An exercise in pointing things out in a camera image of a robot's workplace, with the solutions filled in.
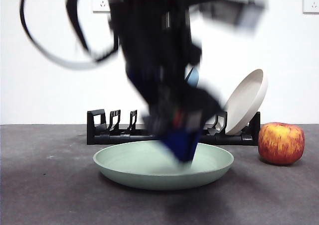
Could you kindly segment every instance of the power socket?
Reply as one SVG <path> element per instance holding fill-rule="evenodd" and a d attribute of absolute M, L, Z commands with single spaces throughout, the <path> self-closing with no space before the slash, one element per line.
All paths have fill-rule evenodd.
<path fill-rule="evenodd" d="M 303 0 L 304 13 L 319 13 L 319 0 Z"/>
<path fill-rule="evenodd" d="M 108 0 L 92 0 L 93 12 L 110 12 Z"/>

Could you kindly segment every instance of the red apple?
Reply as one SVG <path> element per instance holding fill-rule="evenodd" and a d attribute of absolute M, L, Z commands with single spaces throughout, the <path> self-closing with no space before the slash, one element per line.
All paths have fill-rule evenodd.
<path fill-rule="evenodd" d="M 272 122 L 259 132 L 258 152 L 273 164 L 292 164 L 301 158 L 305 147 L 303 130 L 293 124 Z"/>

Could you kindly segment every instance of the gray table surface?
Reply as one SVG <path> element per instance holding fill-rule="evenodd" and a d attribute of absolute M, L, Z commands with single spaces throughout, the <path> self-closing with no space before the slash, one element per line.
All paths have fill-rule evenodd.
<path fill-rule="evenodd" d="M 85 125 L 1 126 L 2 225 L 319 225 L 319 125 L 301 125 L 302 158 L 264 163 L 254 146 L 221 146 L 235 161 L 190 190 L 132 189 L 105 178 Z"/>

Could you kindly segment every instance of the black dish rack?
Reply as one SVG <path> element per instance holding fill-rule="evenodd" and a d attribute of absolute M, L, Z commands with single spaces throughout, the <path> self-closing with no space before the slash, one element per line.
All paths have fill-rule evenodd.
<path fill-rule="evenodd" d="M 101 116 L 99 124 L 94 123 L 95 116 Z M 130 124 L 120 125 L 121 110 L 110 112 L 110 123 L 106 124 L 104 109 L 87 112 L 87 144 L 121 144 L 133 141 L 155 140 L 156 137 L 148 134 L 143 125 L 136 125 L 137 111 L 130 113 Z M 217 130 L 217 123 L 222 122 L 222 128 Z M 207 124 L 202 131 L 199 142 L 211 145 L 258 145 L 260 130 L 260 112 L 257 112 L 237 135 L 226 135 L 227 112 L 215 116 L 214 124 Z"/>

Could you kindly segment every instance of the green plate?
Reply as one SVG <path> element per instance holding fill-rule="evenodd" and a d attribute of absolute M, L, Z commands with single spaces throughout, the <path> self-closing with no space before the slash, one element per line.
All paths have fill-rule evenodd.
<path fill-rule="evenodd" d="M 93 156 L 107 178 L 148 190 L 179 190 L 209 184 L 222 177 L 234 161 L 227 150 L 199 143 L 192 163 L 179 163 L 160 141 L 110 146 Z"/>

